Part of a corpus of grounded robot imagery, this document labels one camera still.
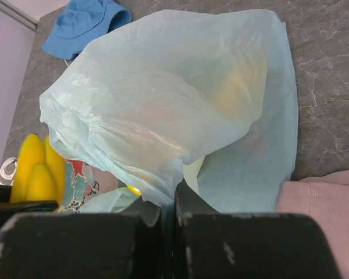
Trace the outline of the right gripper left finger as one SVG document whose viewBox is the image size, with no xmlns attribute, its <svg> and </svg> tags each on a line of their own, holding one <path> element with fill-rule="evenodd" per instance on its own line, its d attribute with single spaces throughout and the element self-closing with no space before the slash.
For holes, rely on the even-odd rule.
<svg viewBox="0 0 349 279">
<path fill-rule="evenodd" d="M 0 228 L 0 278 L 161 278 L 161 209 L 18 213 Z"/>
</svg>

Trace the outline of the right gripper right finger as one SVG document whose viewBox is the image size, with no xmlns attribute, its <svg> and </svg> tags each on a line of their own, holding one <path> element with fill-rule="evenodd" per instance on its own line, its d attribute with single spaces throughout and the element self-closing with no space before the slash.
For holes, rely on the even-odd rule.
<svg viewBox="0 0 349 279">
<path fill-rule="evenodd" d="M 340 278 L 318 224 L 303 214 L 221 214 L 185 181 L 175 192 L 175 278 Z"/>
</svg>

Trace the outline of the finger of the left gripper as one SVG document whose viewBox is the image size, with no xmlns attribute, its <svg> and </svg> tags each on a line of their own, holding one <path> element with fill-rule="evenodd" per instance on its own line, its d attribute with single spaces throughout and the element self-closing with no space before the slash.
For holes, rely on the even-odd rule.
<svg viewBox="0 0 349 279">
<path fill-rule="evenodd" d="M 57 201 L 11 202 L 11 192 L 11 186 L 0 185 L 0 217 L 10 218 L 16 213 L 54 212 L 58 208 Z"/>
</svg>

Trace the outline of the yellow banana bunch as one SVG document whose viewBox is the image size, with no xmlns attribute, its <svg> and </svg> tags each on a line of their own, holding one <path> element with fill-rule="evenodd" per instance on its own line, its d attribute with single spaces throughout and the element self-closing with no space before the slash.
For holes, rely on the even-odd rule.
<svg viewBox="0 0 349 279">
<path fill-rule="evenodd" d="M 20 148 L 10 194 L 11 203 L 56 201 L 62 203 L 66 181 L 66 161 L 49 143 L 29 134 Z"/>
</svg>

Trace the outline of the light blue plastic bag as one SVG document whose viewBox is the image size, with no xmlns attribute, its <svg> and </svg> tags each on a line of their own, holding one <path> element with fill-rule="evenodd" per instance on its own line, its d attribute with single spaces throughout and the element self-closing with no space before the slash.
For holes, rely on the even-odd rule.
<svg viewBox="0 0 349 279">
<path fill-rule="evenodd" d="M 286 24 L 265 9 L 162 10 L 90 42 L 40 95 L 53 148 L 170 205 L 183 166 L 222 213 L 272 212 L 295 168 Z"/>
</svg>

